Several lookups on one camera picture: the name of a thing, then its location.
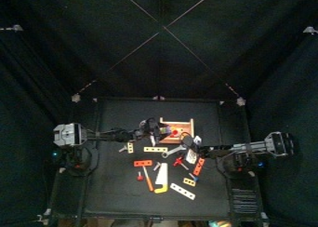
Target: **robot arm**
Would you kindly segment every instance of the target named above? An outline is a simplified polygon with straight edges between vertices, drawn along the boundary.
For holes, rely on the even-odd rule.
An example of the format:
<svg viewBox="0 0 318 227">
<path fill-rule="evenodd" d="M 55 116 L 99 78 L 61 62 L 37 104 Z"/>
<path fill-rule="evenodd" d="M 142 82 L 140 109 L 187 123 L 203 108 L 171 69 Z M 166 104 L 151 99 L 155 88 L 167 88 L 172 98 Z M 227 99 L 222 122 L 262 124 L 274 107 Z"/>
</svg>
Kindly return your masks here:
<svg viewBox="0 0 318 227">
<path fill-rule="evenodd" d="M 163 123 L 156 123 L 154 118 L 140 122 L 139 129 L 131 131 L 123 128 L 112 128 L 105 132 L 95 132 L 85 129 L 80 124 L 72 123 L 68 125 L 57 125 L 53 129 L 55 143 L 63 149 L 81 146 L 88 140 L 104 140 L 118 142 L 134 142 L 144 138 L 151 138 L 152 145 L 159 143 L 170 133 L 170 126 Z"/>
</svg>

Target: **toy wrench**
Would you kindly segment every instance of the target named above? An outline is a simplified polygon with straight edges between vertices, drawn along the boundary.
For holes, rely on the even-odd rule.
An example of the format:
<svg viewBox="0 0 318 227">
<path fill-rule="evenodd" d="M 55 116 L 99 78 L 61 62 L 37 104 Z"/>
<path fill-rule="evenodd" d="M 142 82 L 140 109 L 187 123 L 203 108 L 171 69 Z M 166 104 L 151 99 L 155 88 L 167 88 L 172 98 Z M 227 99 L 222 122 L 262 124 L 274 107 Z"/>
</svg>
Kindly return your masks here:
<svg viewBox="0 0 318 227">
<path fill-rule="evenodd" d="M 175 149 L 171 149 L 168 152 L 163 152 L 162 153 L 162 156 L 164 157 L 164 158 L 167 158 L 171 154 L 174 154 L 174 153 L 176 153 L 178 151 L 180 151 L 180 150 L 186 150 L 186 147 L 183 146 L 183 145 L 180 145 L 178 148 L 175 148 Z"/>
</svg>

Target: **orange box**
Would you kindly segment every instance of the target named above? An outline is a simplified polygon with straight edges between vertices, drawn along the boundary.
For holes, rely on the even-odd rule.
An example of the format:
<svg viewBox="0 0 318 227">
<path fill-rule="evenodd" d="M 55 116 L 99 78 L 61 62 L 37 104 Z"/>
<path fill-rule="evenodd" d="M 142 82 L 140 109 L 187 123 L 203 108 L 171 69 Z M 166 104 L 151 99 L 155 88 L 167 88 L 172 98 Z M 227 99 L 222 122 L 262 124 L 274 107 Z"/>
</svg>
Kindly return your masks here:
<svg viewBox="0 0 318 227">
<path fill-rule="evenodd" d="M 194 119 L 190 119 L 190 122 L 172 122 L 164 121 L 160 117 L 159 122 L 171 126 L 171 135 L 160 140 L 160 143 L 180 143 L 179 137 L 183 132 L 194 137 Z"/>
</svg>

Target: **black fabric enclosure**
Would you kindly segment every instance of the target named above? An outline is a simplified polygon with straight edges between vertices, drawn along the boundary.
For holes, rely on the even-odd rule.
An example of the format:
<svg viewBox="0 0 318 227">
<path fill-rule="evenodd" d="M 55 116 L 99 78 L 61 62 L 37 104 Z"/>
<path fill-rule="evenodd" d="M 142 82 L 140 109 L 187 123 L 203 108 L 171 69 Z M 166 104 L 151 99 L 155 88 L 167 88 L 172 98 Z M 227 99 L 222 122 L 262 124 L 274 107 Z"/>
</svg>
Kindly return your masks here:
<svg viewBox="0 0 318 227">
<path fill-rule="evenodd" d="M 282 131 L 297 144 L 259 176 L 270 220 L 318 226 L 318 34 L 303 33 L 318 29 L 317 1 L 0 0 L 0 225 L 41 226 L 52 129 L 76 120 L 81 103 L 84 122 L 93 99 L 243 97 L 251 140 Z"/>
</svg>

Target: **red toy piece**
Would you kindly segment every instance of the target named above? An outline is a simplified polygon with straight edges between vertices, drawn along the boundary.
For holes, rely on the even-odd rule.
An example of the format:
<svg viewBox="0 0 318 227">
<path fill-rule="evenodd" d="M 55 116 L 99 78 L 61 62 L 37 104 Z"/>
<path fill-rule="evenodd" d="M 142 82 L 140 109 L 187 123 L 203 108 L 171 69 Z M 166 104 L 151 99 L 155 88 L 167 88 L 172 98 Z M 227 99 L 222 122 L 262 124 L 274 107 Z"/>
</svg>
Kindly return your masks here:
<svg viewBox="0 0 318 227">
<path fill-rule="evenodd" d="M 176 166 L 182 165 L 182 166 L 184 167 L 184 169 L 188 170 L 187 166 L 183 164 L 183 159 L 184 159 L 184 158 L 183 158 L 182 156 L 178 157 L 178 158 L 175 159 L 174 166 L 176 167 Z"/>
<path fill-rule="evenodd" d="M 144 177 L 142 176 L 140 171 L 138 171 L 138 177 L 136 177 L 136 180 L 139 180 L 139 181 L 144 180 Z"/>
</svg>

